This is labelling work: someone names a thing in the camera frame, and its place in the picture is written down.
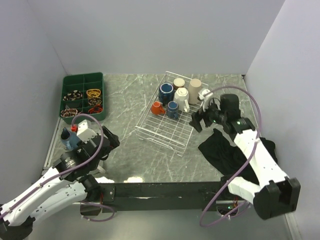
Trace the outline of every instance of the metal wire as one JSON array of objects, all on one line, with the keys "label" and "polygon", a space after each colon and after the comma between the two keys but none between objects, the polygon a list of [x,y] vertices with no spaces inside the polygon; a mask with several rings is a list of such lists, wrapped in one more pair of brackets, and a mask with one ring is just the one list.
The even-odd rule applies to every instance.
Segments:
[{"label": "metal wire", "polygon": [[[158,100],[160,85],[163,83],[172,84],[176,78],[184,79],[184,87],[188,89],[189,83],[192,80],[191,78],[169,71],[165,72],[160,84],[145,107],[138,124],[135,126],[135,133],[142,140],[148,140],[161,145],[182,156],[186,151],[194,129],[189,125],[189,122],[192,120],[191,115],[198,111],[201,105],[199,103],[190,104],[190,112],[179,110],[178,119],[169,118],[166,114],[154,115],[150,111],[153,102]],[[202,87],[208,88],[208,85],[202,83]]]}]

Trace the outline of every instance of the marble countertop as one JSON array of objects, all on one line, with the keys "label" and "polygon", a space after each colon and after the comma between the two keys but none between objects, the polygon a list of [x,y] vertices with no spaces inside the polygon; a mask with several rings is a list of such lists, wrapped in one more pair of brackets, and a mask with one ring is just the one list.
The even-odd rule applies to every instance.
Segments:
[{"label": "marble countertop", "polygon": [[[164,182],[203,182],[219,181],[222,174],[203,157],[198,150],[212,133],[213,128],[223,132],[222,127],[212,124],[201,133],[193,131],[183,156],[155,143],[140,140],[135,134],[135,126],[146,105],[154,94],[163,74],[107,74],[104,76],[106,86],[107,117],[101,123],[119,136],[120,147],[111,152],[103,163],[105,177],[116,183],[123,183],[129,178],[147,183]],[[234,85],[246,89],[240,74],[187,74],[188,78],[200,79],[210,89]],[[223,89],[223,93],[234,93],[239,96],[242,116],[256,122],[249,97],[237,89]],[[63,127],[70,127],[62,120],[59,123],[58,135]],[[53,146],[51,164],[60,158],[66,150],[59,140]]]}]

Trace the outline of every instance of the blue mug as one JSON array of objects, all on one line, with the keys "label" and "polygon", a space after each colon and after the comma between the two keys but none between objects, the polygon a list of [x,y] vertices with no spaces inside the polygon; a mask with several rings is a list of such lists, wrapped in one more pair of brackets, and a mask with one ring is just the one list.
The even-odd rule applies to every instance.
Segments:
[{"label": "blue mug", "polygon": [[170,83],[164,83],[159,87],[159,101],[162,103],[164,107],[170,101],[174,99],[175,91],[174,86]]},{"label": "blue mug", "polygon": [[166,107],[166,114],[169,118],[178,119],[178,103],[176,101],[170,101]]},{"label": "blue mug", "polygon": [[79,137],[77,137],[77,134],[75,132],[68,131],[64,127],[60,136],[60,141],[67,150],[72,151],[78,147],[77,143],[81,140]]}]

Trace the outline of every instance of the red cable connector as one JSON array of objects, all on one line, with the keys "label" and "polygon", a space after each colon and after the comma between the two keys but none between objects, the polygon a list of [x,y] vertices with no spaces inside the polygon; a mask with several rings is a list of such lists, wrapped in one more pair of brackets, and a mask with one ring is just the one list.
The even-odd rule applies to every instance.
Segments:
[{"label": "red cable connector", "polygon": [[78,131],[78,127],[76,125],[71,126],[71,131],[76,133]]}]

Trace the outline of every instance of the black cloth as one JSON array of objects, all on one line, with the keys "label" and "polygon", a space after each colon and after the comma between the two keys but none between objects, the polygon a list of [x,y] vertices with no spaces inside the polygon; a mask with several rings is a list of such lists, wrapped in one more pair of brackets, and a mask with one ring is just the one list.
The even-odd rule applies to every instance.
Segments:
[{"label": "black cloth", "polygon": [[[276,144],[273,141],[260,137],[264,147],[276,163],[275,149]],[[218,129],[213,129],[213,134],[201,143],[198,147],[205,159],[218,169],[223,175],[233,175],[247,160],[246,156],[237,146],[231,146],[229,141],[222,135]],[[245,180],[254,184],[259,184],[257,176],[250,164],[239,174]]]}]

